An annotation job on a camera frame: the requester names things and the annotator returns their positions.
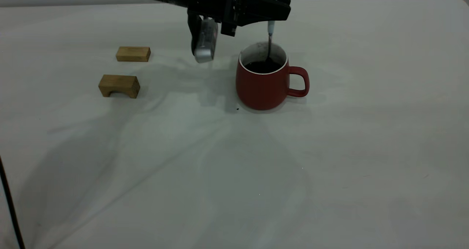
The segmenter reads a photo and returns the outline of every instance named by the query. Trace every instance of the red mug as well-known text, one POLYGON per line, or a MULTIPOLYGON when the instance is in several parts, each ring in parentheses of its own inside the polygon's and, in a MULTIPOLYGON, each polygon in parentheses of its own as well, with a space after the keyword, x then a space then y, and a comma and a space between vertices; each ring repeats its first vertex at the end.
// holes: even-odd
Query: red mug
POLYGON ((239 99, 255 110, 269 110, 280 105, 287 95, 304 97, 310 91, 308 72, 300 67, 290 67, 287 53, 272 43, 270 58, 280 69, 270 73, 257 73, 246 69, 251 62, 263 62, 267 58, 268 42, 259 42, 245 48, 239 54, 236 69, 236 92, 239 99), (290 89, 290 74, 303 77, 304 90, 290 89))

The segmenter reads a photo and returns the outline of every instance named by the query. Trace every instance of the dark liquid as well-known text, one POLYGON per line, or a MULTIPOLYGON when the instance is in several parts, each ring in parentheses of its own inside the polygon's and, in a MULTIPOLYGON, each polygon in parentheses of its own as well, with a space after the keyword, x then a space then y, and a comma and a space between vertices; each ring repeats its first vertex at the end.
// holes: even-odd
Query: dark liquid
POLYGON ((280 64, 268 60, 266 62, 251 62, 246 65, 246 69, 256 73, 270 73, 282 67, 280 64))

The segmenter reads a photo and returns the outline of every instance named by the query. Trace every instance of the rectangular wooden block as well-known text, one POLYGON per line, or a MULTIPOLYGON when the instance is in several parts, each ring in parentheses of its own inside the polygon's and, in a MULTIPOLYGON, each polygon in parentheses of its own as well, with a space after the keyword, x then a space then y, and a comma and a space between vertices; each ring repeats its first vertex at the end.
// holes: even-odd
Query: rectangular wooden block
POLYGON ((119 47, 116 53, 118 62, 148 62, 149 47, 119 47))

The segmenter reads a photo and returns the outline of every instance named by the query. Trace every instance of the white tablecloth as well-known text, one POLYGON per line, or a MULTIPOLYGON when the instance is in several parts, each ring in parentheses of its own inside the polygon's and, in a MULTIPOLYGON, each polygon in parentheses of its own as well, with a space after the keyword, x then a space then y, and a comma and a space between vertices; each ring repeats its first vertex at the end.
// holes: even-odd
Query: white tablecloth
MULTIPOLYGON (((240 104, 166 4, 0 8, 0 155, 29 249, 455 248, 469 242, 469 7, 299 0, 274 41, 303 99, 240 104), (119 46, 150 46, 147 63, 119 46), (97 87, 135 75, 137 99, 97 87), (292 77, 300 89, 302 79, 292 77)), ((0 199, 0 248, 15 248, 0 199)))

